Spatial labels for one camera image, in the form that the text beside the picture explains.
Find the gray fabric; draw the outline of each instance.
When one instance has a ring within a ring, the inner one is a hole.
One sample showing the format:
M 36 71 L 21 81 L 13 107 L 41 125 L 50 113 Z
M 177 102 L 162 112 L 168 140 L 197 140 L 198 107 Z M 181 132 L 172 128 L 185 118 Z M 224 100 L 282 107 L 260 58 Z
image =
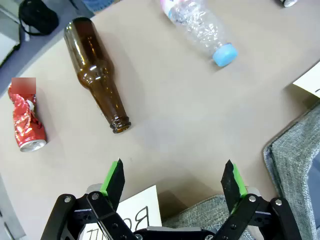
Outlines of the gray fabric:
M 264 149 L 264 161 L 280 196 L 292 209 L 303 240 L 317 240 L 308 173 L 320 151 L 320 105 Z
M 217 230 L 229 217 L 226 199 L 223 195 L 217 195 L 202 201 L 162 223 L 168 228 L 202 227 L 206 230 Z M 254 238 L 246 230 L 241 240 L 253 240 Z

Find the floor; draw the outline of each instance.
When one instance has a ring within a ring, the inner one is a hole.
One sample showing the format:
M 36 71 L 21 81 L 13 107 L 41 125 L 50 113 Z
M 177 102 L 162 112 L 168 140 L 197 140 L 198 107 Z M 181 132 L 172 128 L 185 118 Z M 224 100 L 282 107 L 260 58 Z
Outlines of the floor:
M 13 52 L 0 67 L 0 97 L 6 94 L 12 77 L 18 77 L 39 56 L 63 37 L 63 28 L 68 22 L 79 16 L 88 18 L 93 16 L 93 13 L 85 7 L 81 0 L 73 0 L 78 9 L 68 0 L 44 0 L 44 2 L 58 14 L 59 26 L 48 36 L 30 36 L 30 41 L 28 42 L 24 39 L 25 33 L 20 30 L 21 44 L 19 50 Z M 10 203 L 1 175 L 0 199 L 0 240 L 27 240 Z
M 57 13 L 59 26 L 48 36 L 30 36 L 28 42 L 24 39 L 25 33 L 20 30 L 21 44 L 19 50 L 13 52 L 0 67 L 0 97 L 7 90 L 12 77 L 18 77 L 35 59 L 63 37 L 63 28 L 68 22 L 79 16 L 88 18 L 93 16 L 93 13 L 86 8 L 81 0 L 73 0 L 78 9 L 68 0 L 44 0 L 44 2 Z

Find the blue bottle cap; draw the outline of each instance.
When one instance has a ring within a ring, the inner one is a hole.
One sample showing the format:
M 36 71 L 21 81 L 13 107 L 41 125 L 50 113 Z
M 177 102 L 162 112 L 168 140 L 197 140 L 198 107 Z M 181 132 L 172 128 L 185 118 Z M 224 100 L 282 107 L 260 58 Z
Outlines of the blue bottle cap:
M 231 43 L 228 43 L 218 48 L 212 58 L 219 67 L 224 67 L 231 63 L 236 56 L 238 56 L 237 50 Z

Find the plastic bottle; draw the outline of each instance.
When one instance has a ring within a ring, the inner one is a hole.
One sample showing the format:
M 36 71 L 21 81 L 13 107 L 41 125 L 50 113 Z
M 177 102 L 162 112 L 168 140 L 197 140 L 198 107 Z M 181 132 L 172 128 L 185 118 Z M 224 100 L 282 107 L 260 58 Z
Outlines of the plastic bottle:
M 231 63 L 238 55 L 227 42 L 219 19 L 206 8 L 204 0 L 160 0 L 169 19 L 181 28 L 186 37 L 202 52 L 213 58 L 219 67 Z
M 131 122 L 114 82 L 115 67 L 93 22 L 74 19 L 64 30 L 64 40 L 80 84 L 90 90 L 113 132 L 128 129 Z

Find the bottle mouth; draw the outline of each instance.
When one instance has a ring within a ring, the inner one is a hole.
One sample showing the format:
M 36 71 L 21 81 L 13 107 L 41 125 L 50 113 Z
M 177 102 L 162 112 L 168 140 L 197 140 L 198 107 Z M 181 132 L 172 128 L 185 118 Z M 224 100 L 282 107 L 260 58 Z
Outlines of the bottle mouth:
M 129 121 L 129 117 L 116 117 L 112 123 L 110 124 L 110 128 L 114 134 L 119 134 L 127 130 L 131 126 L 131 122 Z

